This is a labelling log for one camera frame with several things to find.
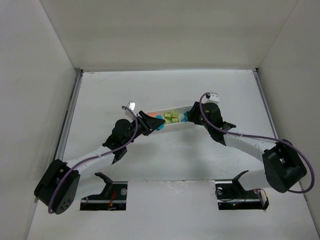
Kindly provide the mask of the blue lego brick pair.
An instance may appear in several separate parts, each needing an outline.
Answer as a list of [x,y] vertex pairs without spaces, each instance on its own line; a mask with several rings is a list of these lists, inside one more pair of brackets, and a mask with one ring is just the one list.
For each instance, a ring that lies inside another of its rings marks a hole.
[[181,118],[180,122],[188,122],[188,112],[187,111],[183,114],[183,117]]

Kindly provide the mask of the blue lego block cluster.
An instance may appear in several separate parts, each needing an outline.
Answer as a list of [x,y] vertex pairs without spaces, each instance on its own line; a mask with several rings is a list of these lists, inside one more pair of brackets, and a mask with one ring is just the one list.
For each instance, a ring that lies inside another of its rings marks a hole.
[[157,131],[162,130],[165,127],[166,123],[164,122],[162,125],[156,128]]

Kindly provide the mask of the green lego brick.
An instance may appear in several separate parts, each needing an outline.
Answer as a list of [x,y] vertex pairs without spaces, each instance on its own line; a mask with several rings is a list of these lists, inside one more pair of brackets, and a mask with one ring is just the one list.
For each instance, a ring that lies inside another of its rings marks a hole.
[[176,124],[180,122],[179,113],[177,111],[165,112],[163,119],[165,124]]

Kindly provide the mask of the orange round lego piece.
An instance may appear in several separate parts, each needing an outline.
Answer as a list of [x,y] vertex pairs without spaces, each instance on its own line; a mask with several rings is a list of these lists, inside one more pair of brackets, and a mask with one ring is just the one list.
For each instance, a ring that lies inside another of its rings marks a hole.
[[153,118],[163,119],[163,116],[159,112],[148,112],[147,115]]

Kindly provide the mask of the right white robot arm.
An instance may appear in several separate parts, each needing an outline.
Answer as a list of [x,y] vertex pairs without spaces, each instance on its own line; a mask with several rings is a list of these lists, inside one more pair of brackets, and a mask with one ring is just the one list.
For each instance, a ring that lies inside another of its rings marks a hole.
[[224,121],[218,105],[213,102],[196,101],[185,116],[188,122],[203,126],[217,143],[238,149],[262,163],[262,169],[246,170],[236,176],[246,191],[272,188],[285,193],[307,174],[297,151],[287,140],[248,137],[236,125]]

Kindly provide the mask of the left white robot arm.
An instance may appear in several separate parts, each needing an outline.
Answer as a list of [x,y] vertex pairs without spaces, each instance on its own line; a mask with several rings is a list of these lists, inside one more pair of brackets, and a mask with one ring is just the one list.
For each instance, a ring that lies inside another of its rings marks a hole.
[[165,124],[165,120],[140,111],[123,107],[132,120],[116,121],[110,136],[96,150],[70,161],[53,160],[35,187],[34,196],[47,206],[49,214],[60,215],[76,198],[98,192],[86,179],[99,176],[99,169],[117,163],[126,153],[127,146],[143,135],[148,136]]

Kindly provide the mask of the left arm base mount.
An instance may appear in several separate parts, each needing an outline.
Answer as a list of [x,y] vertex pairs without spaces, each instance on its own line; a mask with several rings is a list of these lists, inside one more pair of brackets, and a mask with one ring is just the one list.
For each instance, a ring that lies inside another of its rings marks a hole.
[[94,174],[103,181],[103,189],[97,194],[81,199],[80,211],[125,211],[127,208],[127,181],[113,181],[102,172]]

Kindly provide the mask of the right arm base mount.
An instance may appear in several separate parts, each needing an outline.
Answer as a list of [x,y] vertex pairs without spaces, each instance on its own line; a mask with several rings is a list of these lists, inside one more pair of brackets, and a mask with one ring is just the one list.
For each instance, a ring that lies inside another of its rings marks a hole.
[[269,205],[269,198],[262,188],[245,190],[239,179],[248,172],[241,172],[232,179],[215,180],[215,196],[220,211],[231,210],[263,210]]

